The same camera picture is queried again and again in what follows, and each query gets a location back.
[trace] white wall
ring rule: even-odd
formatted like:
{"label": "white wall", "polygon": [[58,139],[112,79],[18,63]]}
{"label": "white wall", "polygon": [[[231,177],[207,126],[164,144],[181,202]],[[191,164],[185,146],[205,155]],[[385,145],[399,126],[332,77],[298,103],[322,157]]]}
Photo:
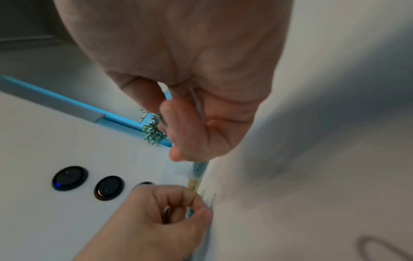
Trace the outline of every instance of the white wall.
{"label": "white wall", "polygon": [[140,121],[144,116],[141,107],[76,46],[1,50],[0,74],[131,120]]}

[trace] hand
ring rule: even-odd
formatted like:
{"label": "hand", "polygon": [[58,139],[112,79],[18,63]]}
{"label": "hand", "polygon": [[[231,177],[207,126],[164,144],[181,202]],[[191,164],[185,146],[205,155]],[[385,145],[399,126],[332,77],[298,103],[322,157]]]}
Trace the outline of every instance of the hand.
{"label": "hand", "polygon": [[[162,224],[170,206],[170,224]],[[186,207],[194,214],[185,218]],[[181,186],[140,186],[74,261],[182,261],[200,244],[212,212]]]}
{"label": "hand", "polygon": [[55,2],[79,46],[145,110],[162,113],[174,161],[207,161],[240,143],[271,91],[292,7],[292,0]]}

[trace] green plant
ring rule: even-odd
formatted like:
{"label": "green plant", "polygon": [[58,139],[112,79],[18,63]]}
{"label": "green plant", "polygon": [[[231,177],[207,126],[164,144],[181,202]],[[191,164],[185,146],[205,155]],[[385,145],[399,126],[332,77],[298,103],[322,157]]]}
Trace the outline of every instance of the green plant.
{"label": "green plant", "polygon": [[[161,114],[157,114],[157,116],[160,120],[162,120]],[[165,133],[158,130],[158,123],[159,122],[156,119],[155,115],[151,115],[149,117],[148,123],[145,124],[142,129],[142,132],[147,134],[145,140],[147,140],[148,143],[152,143],[152,145],[155,143],[159,145],[164,139],[168,137]]]}

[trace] blue edge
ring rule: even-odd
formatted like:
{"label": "blue edge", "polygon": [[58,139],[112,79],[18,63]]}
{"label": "blue edge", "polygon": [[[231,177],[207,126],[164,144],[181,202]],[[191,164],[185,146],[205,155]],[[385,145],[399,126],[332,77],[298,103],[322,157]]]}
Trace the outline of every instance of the blue edge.
{"label": "blue edge", "polygon": [[[145,139],[146,138],[146,134],[142,133],[142,128],[144,126],[145,123],[148,122],[148,118],[150,116],[150,114],[143,120],[143,124],[138,123],[134,120],[130,120],[128,118],[113,114],[111,112],[108,111],[104,111],[101,109],[98,109],[96,107],[90,106],[88,104],[82,103],[80,101],[76,101],[74,99],[68,98],[66,96],[63,96],[61,94],[57,94],[55,92],[51,92],[49,90],[34,86],[32,84],[20,81],[18,79],[6,76],[6,75],[0,75],[0,80],[4,81],[6,83],[10,83],[13,84],[16,87],[19,88],[26,88],[29,89],[31,91],[37,92],[37,93],[41,93],[43,95],[58,99],[60,101],[63,102],[67,102],[73,105],[76,105],[78,107],[82,107],[84,109],[90,110],[90,111],[94,111],[100,114],[103,114],[104,117],[102,119],[100,119],[98,122],[96,122],[96,124],[101,125],[101,126],[105,126],[108,127],[110,129],[114,129],[138,138],[142,138]],[[167,99],[171,99],[171,96],[169,94],[169,92],[167,92],[165,94]],[[165,146],[165,147],[172,147],[172,142],[167,138],[165,140],[163,140],[159,145]]]}

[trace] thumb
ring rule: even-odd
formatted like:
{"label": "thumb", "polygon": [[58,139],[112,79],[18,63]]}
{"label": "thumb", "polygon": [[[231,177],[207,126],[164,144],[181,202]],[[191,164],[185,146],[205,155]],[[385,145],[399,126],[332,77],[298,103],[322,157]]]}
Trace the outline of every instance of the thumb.
{"label": "thumb", "polygon": [[212,211],[202,208],[182,222],[165,226],[170,251],[168,260],[182,260],[188,257],[201,243],[203,234],[212,222]]}

